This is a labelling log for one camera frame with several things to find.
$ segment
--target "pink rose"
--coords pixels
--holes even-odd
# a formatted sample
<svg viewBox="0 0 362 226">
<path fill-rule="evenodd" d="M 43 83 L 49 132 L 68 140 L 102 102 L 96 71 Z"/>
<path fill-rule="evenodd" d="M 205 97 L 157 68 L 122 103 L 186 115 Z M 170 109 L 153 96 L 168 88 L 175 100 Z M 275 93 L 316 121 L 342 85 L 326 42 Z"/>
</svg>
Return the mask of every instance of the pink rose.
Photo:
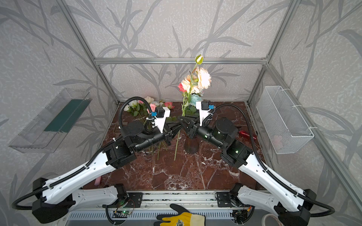
<svg viewBox="0 0 362 226">
<path fill-rule="evenodd" d="M 150 104 L 150 107 L 151 107 L 151 110 L 152 110 L 152 111 L 155 111 L 155 109 L 156 109 L 156 105 L 154 105 L 154 104 Z"/>
<path fill-rule="evenodd" d="M 165 102 L 165 107 L 168 107 L 169 109 L 172 109 L 175 106 L 172 105 L 172 102 Z"/>
<path fill-rule="evenodd" d="M 181 92 L 186 92 L 186 90 L 182 87 L 182 83 L 180 83 L 178 86 L 177 86 Z"/>
</svg>

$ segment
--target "white mesh basket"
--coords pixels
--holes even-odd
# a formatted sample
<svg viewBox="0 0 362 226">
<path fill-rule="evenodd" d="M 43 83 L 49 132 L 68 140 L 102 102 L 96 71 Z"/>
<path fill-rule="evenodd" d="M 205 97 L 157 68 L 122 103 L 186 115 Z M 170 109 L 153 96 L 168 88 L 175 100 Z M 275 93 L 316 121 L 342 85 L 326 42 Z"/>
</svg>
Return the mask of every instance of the white mesh basket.
<svg viewBox="0 0 362 226">
<path fill-rule="evenodd" d="M 297 152 L 314 134 L 281 86 L 266 86 L 256 109 L 277 154 Z"/>
</svg>

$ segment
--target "red marble tabletop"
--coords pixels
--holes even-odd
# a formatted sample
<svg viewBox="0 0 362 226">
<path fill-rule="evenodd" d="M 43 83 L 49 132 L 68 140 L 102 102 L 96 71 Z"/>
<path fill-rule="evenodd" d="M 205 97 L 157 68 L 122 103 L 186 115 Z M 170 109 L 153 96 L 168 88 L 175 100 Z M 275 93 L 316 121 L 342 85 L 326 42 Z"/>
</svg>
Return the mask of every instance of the red marble tabletop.
<svg viewBox="0 0 362 226">
<path fill-rule="evenodd" d="M 214 102 L 215 106 L 223 102 Z M 238 105 L 249 117 L 244 102 L 233 102 Z M 174 109 L 171 109 L 171 116 L 181 115 L 181 103 L 174 102 Z M 213 116 L 210 126 L 213 127 L 216 119 L 226 117 L 233 121 L 239 130 L 247 131 L 246 122 L 242 114 L 233 107 L 219 109 Z M 123 112 L 124 121 L 132 121 L 136 118 L 128 112 Z M 109 142 L 113 137 L 119 136 L 118 113 L 115 115 L 103 144 Z M 154 148 L 153 154 L 145 152 L 136 153 L 137 159 L 121 169 L 102 176 L 101 184 L 94 186 L 94 181 L 85 185 L 84 189 L 103 188 L 114 184 L 122 183 L 126 190 L 230 190 L 234 184 L 239 182 L 252 189 L 262 188 L 249 175 L 240 172 L 238 169 L 228 166 L 220 157 L 221 150 L 207 142 L 200 142 L 200 151 L 196 154 L 187 154 L 183 145 L 185 134 L 181 131 L 176 160 L 174 161 L 176 138 L 167 149 L 161 145 L 159 154 L 158 146 Z M 242 136 L 238 140 L 251 148 L 249 139 Z M 264 157 L 256 141 L 258 153 L 262 160 Z"/>
</svg>

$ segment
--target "glove logo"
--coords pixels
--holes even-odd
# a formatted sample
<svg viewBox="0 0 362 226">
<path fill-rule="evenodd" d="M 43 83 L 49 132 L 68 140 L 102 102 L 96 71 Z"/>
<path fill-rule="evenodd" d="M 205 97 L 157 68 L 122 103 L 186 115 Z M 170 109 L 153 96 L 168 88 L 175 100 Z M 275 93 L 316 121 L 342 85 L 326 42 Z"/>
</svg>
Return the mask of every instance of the glove logo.
<svg viewBox="0 0 362 226">
<path fill-rule="evenodd" d="M 182 220 L 178 220 L 178 222 L 176 223 L 176 226 L 184 226 L 184 222 Z"/>
</svg>

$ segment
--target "blue flower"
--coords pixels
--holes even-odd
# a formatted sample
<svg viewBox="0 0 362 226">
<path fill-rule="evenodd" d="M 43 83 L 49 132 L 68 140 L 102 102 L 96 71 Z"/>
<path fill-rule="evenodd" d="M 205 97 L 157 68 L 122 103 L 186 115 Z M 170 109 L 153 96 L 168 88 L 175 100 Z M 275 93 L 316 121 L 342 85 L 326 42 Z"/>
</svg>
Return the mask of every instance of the blue flower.
<svg viewBox="0 0 362 226">
<path fill-rule="evenodd" d="M 189 103 L 193 106 L 196 106 L 197 101 L 201 101 L 201 97 L 199 97 L 199 95 L 197 95 L 197 94 L 192 94 L 191 99 L 189 100 Z"/>
</svg>

